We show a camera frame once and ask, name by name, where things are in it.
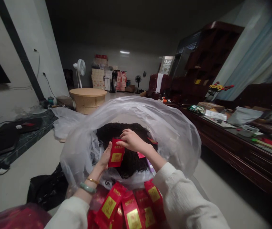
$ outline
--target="box on desk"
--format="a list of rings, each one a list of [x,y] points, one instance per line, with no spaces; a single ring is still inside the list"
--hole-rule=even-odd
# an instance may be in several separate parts
[[[208,102],[199,102],[197,105],[205,108],[205,110],[211,110],[211,111],[216,111],[216,112],[221,112],[225,108],[221,105],[217,105],[214,103],[208,103]]]

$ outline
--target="white sleeve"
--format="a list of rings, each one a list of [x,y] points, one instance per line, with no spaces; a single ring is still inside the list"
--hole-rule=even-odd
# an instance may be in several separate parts
[[[87,212],[89,205],[78,197],[65,200],[45,229],[87,229]]]
[[[193,182],[169,162],[158,171],[153,183],[163,196],[171,228],[229,228],[219,208],[205,200]]]

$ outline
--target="curtain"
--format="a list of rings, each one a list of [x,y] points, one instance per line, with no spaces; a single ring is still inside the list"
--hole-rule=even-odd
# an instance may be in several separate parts
[[[217,99],[232,101],[247,85],[259,83],[272,83],[272,16],[225,84],[235,87]]]

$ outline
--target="electric fan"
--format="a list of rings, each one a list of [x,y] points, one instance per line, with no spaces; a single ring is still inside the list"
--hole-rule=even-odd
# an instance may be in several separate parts
[[[80,87],[82,88],[82,81],[81,81],[80,75],[85,75],[85,70],[86,70],[85,62],[82,59],[79,59],[78,63],[73,64],[73,67],[76,69],[76,76],[78,78],[78,88],[79,88],[79,84],[80,84]]]
[[[141,82],[141,76],[140,75],[137,75],[136,77],[135,77],[135,81],[136,81],[136,83],[138,83],[138,88],[137,88],[137,91],[135,92],[136,94],[140,94],[139,93],[139,83]]]

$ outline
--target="black bag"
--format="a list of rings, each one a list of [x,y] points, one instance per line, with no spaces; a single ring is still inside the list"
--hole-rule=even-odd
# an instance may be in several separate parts
[[[68,182],[59,163],[51,175],[31,178],[27,203],[36,203],[49,211],[65,200],[67,188]]]

